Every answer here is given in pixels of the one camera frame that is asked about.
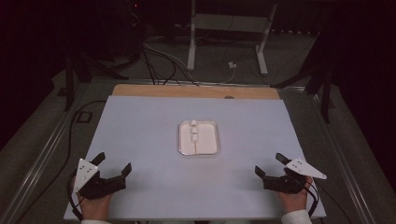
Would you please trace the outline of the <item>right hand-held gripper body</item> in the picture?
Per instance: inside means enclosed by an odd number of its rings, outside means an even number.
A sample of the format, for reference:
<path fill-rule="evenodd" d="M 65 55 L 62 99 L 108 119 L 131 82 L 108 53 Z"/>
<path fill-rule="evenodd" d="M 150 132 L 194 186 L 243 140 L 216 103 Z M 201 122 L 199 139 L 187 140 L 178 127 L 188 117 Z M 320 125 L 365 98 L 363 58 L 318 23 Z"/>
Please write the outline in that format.
<path fill-rule="evenodd" d="M 266 175 L 262 180 L 263 187 L 277 192 L 297 194 L 304 188 L 307 176 L 319 179 L 327 178 L 320 170 L 301 158 L 290 160 L 287 165 L 284 165 L 284 172 L 285 174 L 282 176 Z"/>

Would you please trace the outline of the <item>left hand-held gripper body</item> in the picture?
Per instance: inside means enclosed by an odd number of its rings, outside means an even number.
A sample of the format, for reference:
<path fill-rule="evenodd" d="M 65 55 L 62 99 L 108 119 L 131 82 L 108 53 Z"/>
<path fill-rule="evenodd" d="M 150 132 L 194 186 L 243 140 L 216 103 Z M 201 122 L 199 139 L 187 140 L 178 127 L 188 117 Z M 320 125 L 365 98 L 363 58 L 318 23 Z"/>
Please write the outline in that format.
<path fill-rule="evenodd" d="M 102 178 L 99 167 L 92 161 L 80 159 L 73 191 L 88 200 L 100 199 L 106 195 L 126 188 L 126 177 L 120 175 Z"/>

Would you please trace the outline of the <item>white rectangular tray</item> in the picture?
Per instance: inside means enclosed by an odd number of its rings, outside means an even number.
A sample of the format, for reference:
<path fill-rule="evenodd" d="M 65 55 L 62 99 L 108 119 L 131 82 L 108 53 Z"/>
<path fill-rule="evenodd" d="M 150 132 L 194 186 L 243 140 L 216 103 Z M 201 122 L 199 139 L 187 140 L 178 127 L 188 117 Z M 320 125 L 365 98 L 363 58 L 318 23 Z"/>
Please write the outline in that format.
<path fill-rule="evenodd" d="M 196 120 L 197 153 L 191 140 L 191 121 L 184 120 L 178 126 L 178 150 L 184 156 L 214 155 L 220 150 L 217 124 L 212 120 Z"/>

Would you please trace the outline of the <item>person's right hand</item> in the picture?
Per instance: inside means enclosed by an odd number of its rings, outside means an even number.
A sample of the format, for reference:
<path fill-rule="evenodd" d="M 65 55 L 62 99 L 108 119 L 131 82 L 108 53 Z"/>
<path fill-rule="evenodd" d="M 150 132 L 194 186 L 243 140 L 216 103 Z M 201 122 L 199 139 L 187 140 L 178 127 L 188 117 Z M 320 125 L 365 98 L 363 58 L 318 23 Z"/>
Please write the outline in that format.
<path fill-rule="evenodd" d="M 277 196 L 281 201 L 284 212 L 286 214 L 290 212 L 306 209 L 308 190 L 312 182 L 313 179 L 310 176 L 307 176 L 305 178 L 304 188 L 297 194 L 287 194 L 284 192 L 277 193 Z"/>

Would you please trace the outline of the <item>person's left hand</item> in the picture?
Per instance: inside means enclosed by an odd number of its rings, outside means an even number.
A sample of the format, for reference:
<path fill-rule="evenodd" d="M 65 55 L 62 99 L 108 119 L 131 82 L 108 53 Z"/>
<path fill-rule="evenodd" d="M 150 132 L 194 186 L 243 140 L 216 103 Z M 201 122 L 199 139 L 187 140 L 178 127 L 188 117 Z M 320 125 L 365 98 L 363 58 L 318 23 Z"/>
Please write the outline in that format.
<path fill-rule="evenodd" d="M 109 206 L 112 199 L 112 194 L 106 195 L 100 199 L 88 200 L 77 194 L 80 201 L 80 209 L 83 219 L 103 220 L 108 221 Z"/>

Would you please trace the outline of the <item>pale blue table board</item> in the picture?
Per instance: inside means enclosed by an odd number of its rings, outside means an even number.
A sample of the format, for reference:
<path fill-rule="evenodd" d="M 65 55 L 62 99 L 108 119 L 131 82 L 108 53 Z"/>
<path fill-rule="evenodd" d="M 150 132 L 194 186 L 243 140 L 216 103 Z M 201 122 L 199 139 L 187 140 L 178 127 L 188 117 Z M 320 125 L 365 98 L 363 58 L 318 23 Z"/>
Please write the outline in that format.
<path fill-rule="evenodd" d="M 178 126 L 191 119 L 216 123 L 217 154 L 179 152 Z M 277 195 L 254 169 L 280 176 L 277 153 L 304 155 L 281 100 L 128 96 L 108 98 L 87 157 L 100 152 L 104 177 L 132 166 L 110 205 L 110 219 L 122 221 L 279 218 Z"/>

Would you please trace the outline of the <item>black tripod stand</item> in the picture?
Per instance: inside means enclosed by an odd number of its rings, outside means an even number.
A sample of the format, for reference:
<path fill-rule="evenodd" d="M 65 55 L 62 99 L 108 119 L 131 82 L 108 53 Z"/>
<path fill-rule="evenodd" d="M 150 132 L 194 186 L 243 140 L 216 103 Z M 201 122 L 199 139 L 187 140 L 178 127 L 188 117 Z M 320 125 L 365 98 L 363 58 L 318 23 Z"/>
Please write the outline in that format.
<path fill-rule="evenodd" d="M 68 111 L 71 108 L 75 100 L 74 76 L 77 76 L 80 82 L 89 83 L 92 80 L 92 74 L 89 67 L 96 68 L 115 79 L 127 79 L 127 77 L 121 76 L 110 68 L 104 66 L 85 52 L 68 52 L 65 55 L 65 111 Z"/>
<path fill-rule="evenodd" d="M 332 47 L 333 37 L 329 32 L 321 31 L 306 56 L 300 71 L 282 82 L 271 84 L 272 88 L 284 89 L 305 77 L 310 77 L 304 91 L 317 94 L 321 91 L 320 114 L 329 123 L 332 69 L 335 65 L 336 51 Z"/>

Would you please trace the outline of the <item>wooden board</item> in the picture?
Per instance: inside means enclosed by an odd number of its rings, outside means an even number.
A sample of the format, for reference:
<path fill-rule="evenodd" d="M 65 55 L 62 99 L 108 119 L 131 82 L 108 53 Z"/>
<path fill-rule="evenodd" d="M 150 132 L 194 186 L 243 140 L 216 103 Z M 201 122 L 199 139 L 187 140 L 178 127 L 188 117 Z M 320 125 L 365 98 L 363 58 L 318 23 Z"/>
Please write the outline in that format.
<path fill-rule="evenodd" d="M 264 99 L 278 100 L 276 89 L 255 87 L 198 87 L 118 84 L 113 92 L 115 96 L 147 97 L 188 97 L 220 99 Z"/>

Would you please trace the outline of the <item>white metal stand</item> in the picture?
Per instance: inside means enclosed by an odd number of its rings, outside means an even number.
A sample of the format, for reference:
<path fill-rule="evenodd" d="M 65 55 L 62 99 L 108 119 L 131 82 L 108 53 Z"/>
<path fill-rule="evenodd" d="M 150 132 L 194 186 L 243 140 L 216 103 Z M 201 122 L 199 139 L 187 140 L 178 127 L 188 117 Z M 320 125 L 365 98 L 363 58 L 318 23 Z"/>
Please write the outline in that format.
<path fill-rule="evenodd" d="M 245 33 L 261 33 L 262 41 L 255 47 L 256 58 L 260 69 L 260 74 L 268 74 L 266 61 L 264 58 L 264 47 L 268 39 L 273 19 L 276 14 L 277 4 L 272 4 L 267 15 L 263 17 L 235 16 L 217 14 L 197 13 L 196 0 L 191 0 L 191 35 L 187 60 L 187 70 L 193 71 L 195 68 L 197 29 L 215 31 L 236 31 Z"/>

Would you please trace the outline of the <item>aluminium floor rail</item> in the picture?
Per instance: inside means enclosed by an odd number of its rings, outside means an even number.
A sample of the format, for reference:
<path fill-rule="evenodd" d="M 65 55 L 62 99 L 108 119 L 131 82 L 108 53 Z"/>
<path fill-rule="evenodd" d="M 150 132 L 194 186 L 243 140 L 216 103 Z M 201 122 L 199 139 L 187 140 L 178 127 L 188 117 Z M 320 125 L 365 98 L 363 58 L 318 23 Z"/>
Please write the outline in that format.
<path fill-rule="evenodd" d="M 0 224 L 13 224 L 22 213 L 88 88 L 77 86 L 69 110 L 51 93 L 0 151 Z"/>
<path fill-rule="evenodd" d="M 336 166 L 343 177 L 346 189 L 349 193 L 351 201 L 353 202 L 357 213 L 360 217 L 362 224 L 376 224 L 373 213 L 371 212 L 368 204 L 362 194 L 361 188 L 350 169 L 347 162 L 347 157 L 343 153 L 342 145 L 339 143 L 335 132 L 333 131 L 331 124 L 327 123 L 321 115 L 320 107 L 321 101 L 316 95 L 308 96 L 311 105 L 314 108 L 316 116 L 319 119 L 320 125 L 325 132 L 325 135 L 330 142 L 331 151 L 333 153 Z"/>

